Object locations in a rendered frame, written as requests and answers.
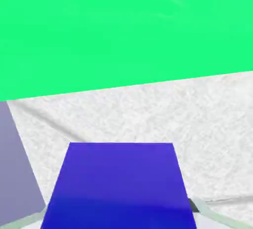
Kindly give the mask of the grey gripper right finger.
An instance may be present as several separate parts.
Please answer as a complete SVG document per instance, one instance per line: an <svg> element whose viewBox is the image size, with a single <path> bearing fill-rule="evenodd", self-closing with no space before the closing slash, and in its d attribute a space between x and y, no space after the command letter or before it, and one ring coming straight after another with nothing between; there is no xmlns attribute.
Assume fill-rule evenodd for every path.
<svg viewBox="0 0 253 229"><path fill-rule="evenodd" d="M211 210L211 204L219 204L230 199L202 200L189 198L197 229L243 229L243 223Z"/></svg>

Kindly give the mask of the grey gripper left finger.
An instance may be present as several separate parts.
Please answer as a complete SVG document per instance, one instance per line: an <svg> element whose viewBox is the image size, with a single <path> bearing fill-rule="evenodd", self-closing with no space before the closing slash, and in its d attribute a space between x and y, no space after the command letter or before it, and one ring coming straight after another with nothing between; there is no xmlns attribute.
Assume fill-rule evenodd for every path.
<svg viewBox="0 0 253 229"><path fill-rule="evenodd" d="M37 212L27 217L4 224L0 226L0 229L22 229L25 226L28 226L33 223L36 223L37 221L43 220L46 210L47 210L47 205L41 212Z"/></svg>

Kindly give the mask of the small blue cube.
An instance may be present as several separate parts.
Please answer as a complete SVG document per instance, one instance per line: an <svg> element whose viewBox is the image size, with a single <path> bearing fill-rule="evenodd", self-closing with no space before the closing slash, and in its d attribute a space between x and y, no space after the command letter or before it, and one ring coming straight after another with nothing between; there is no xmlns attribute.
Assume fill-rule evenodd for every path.
<svg viewBox="0 0 253 229"><path fill-rule="evenodd" d="M70 143L41 229L197 229L171 143Z"/></svg>

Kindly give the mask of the large green box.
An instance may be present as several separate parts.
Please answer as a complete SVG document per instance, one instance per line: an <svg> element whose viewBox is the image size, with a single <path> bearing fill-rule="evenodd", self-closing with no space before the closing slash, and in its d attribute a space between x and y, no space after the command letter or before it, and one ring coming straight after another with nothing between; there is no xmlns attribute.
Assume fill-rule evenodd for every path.
<svg viewBox="0 0 253 229"><path fill-rule="evenodd" d="M253 0L0 0L0 101L253 71Z"/></svg>

